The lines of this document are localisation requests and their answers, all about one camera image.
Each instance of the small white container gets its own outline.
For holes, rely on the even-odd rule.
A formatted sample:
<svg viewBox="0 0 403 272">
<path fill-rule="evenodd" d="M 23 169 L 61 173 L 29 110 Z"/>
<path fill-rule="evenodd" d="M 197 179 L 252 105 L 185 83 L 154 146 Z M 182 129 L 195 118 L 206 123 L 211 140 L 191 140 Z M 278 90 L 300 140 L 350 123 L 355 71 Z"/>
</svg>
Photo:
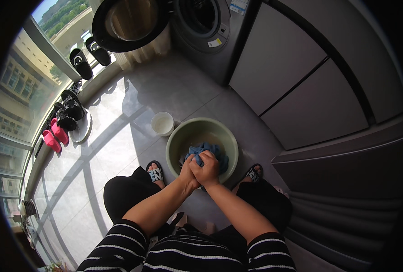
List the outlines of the small white container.
<svg viewBox="0 0 403 272">
<path fill-rule="evenodd" d="M 151 128 L 159 136 L 169 136 L 174 130 L 174 119 L 168 112 L 159 112 L 151 119 Z"/>
</svg>

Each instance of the person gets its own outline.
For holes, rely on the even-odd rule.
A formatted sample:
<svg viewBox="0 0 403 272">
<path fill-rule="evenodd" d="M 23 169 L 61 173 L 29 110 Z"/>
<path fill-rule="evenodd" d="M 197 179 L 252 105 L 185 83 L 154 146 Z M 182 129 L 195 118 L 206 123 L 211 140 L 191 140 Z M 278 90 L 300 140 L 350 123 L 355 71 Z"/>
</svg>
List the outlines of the person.
<svg viewBox="0 0 403 272">
<path fill-rule="evenodd" d="M 130 177 L 114 177 L 104 188 L 114 225 L 80 264 L 78 271 L 294 271 L 281 236 L 291 217 L 289 199 L 252 166 L 232 191 L 218 179 L 218 161 L 209 151 L 193 155 L 169 185 L 157 161 Z M 166 221 L 200 185 L 231 225 L 211 235 L 190 224 Z"/>
</svg>

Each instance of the blue cloth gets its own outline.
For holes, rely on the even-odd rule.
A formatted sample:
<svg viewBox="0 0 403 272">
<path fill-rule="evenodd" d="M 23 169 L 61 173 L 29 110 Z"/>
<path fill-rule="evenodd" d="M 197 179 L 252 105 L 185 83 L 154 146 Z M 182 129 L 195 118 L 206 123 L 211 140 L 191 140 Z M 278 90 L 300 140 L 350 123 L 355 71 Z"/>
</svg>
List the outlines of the blue cloth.
<svg viewBox="0 0 403 272">
<path fill-rule="evenodd" d="M 201 160 L 199 154 L 205 150 L 209 150 L 212 154 L 215 155 L 219 164 L 220 164 L 220 171 L 219 174 L 222 174 L 227 171 L 228 168 L 228 156 L 221 154 L 221 149 L 217 144 L 209 144 L 208 142 L 204 142 L 199 147 L 189 147 L 189 152 L 185 156 L 185 160 L 189 157 L 189 155 L 195 155 L 195 161 L 198 163 L 200 167 L 204 165 L 204 162 Z"/>
</svg>

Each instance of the forearm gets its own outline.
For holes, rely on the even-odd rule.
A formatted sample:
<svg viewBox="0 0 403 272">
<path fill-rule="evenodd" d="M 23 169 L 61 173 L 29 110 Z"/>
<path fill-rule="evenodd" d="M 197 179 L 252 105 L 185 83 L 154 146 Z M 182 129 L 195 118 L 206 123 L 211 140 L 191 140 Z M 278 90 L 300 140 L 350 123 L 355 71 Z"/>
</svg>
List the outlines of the forearm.
<svg viewBox="0 0 403 272">
<path fill-rule="evenodd" d="M 176 212 L 193 190 L 189 183 L 177 178 L 160 192 L 133 206 L 122 219 L 137 223 L 150 236 Z"/>
<path fill-rule="evenodd" d="M 236 196 L 222 184 L 218 183 L 207 187 L 206 191 L 234 228 L 247 240 L 247 244 L 261 234 L 278 232 L 270 221 L 253 206 Z"/>
</svg>

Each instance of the green basin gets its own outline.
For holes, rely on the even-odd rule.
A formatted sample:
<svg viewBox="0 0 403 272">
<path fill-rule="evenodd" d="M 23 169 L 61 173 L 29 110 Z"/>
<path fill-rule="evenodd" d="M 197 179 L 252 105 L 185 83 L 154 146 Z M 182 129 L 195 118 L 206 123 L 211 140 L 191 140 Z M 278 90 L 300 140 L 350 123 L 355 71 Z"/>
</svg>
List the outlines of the green basin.
<svg viewBox="0 0 403 272">
<path fill-rule="evenodd" d="M 179 160 L 188 153 L 190 146 L 202 142 L 219 144 L 221 152 L 229 157 L 227 171 L 219 176 L 225 182 L 236 168 L 239 152 L 231 131 L 221 122 L 211 118 L 193 118 L 180 124 L 171 134 L 166 144 L 166 162 L 175 177 L 180 174 Z"/>
</svg>

